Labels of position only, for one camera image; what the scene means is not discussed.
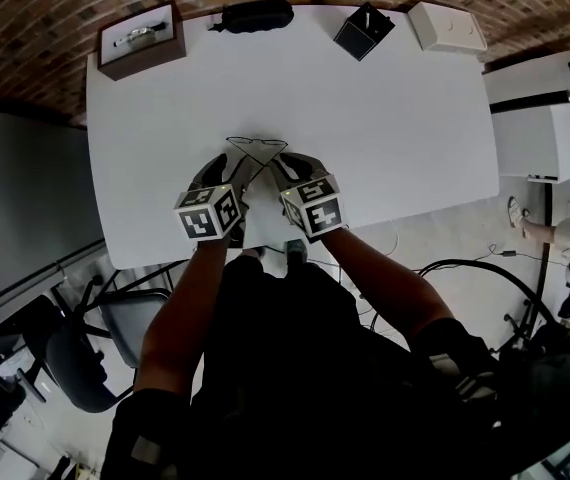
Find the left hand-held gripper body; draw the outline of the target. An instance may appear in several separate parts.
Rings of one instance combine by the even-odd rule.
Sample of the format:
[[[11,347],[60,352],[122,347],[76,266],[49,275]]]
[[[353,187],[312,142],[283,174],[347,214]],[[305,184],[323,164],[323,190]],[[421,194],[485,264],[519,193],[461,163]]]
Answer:
[[[197,243],[228,239],[230,247],[242,247],[247,204],[234,193],[234,167],[223,185],[213,184],[213,164],[208,162],[176,201],[174,213],[189,240]]]

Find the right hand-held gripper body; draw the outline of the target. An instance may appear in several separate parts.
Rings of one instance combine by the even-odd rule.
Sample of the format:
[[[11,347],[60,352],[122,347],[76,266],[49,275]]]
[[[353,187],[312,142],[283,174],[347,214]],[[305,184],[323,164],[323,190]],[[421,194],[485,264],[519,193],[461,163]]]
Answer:
[[[297,226],[308,239],[344,227],[340,190],[333,174],[317,178],[297,178],[285,165],[286,171],[296,184],[291,189],[278,189],[284,214],[292,225]]]

